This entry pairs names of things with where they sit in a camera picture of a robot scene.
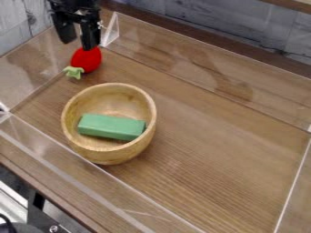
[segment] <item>bowl rim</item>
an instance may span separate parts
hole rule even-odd
[[[142,135],[134,139],[133,141],[130,141],[129,143],[126,143],[125,145],[121,145],[121,146],[115,146],[115,147],[109,147],[109,148],[98,148],[98,147],[93,147],[93,146],[89,146],[89,145],[83,145],[81,142],[78,142],[73,136],[73,134],[70,133],[69,131],[69,128],[65,124],[65,119],[66,119],[66,114],[69,112],[69,108],[71,106],[71,104],[75,102],[75,100],[83,96],[87,92],[90,92],[93,89],[95,88],[99,88],[99,87],[109,87],[109,86],[122,86],[122,87],[126,87],[126,88],[130,88],[133,90],[135,90],[137,92],[141,92],[143,97],[146,98],[147,100],[147,104],[150,106],[150,109],[151,109],[151,122],[150,122],[150,125],[147,127],[147,129],[145,130],[145,132],[142,133]],[[98,84],[95,86],[91,86],[89,88],[86,88],[83,91],[81,91],[71,99],[70,101],[67,102],[66,106],[65,106],[65,109],[62,111],[62,129],[63,129],[63,133],[67,137],[67,139],[71,141],[71,143],[74,143],[77,146],[87,149],[87,150],[91,150],[91,151],[95,151],[95,152],[115,152],[118,150],[122,150],[122,149],[126,149],[129,147],[131,147],[133,145],[135,145],[137,143],[139,143],[142,141],[142,139],[145,137],[147,137],[147,135],[150,134],[150,132],[154,130],[155,128],[155,125],[157,125],[157,104],[155,104],[155,101],[154,99],[151,98],[151,96],[147,94],[146,91],[143,91],[141,88],[138,88],[137,86],[134,85],[130,85],[130,84],[125,84],[125,83],[105,83],[105,84]]]

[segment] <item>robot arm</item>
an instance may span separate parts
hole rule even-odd
[[[98,0],[48,0],[52,21],[65,44],[77,39],[75,23],[82,28],[82,44],[91,50],[102,41],[102,19]]]

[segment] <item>gray wall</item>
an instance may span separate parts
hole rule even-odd
[[[311,15],[259,0],[129,0],[131,5],[189,22],[311,64]]]
[[[50,26],[46,0],[0,0],[0,55]]]

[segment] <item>green sponge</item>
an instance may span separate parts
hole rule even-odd
[[[83,135],[109,137],[131,141],[141,136],[146,122],[123,117],[85,114],[78,124],[78,132]]]

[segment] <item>wooden bowl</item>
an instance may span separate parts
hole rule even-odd
[[[131,142],[83,136],[78,133],[78,123],[86,113],[145,120],[147,129]],[[153,140],[155,102],[137,86],[118,83],[93,86],[67,103],[62,112],[62,128],[73,149],[85,158],[97,164],[121,164],[137,157]]]

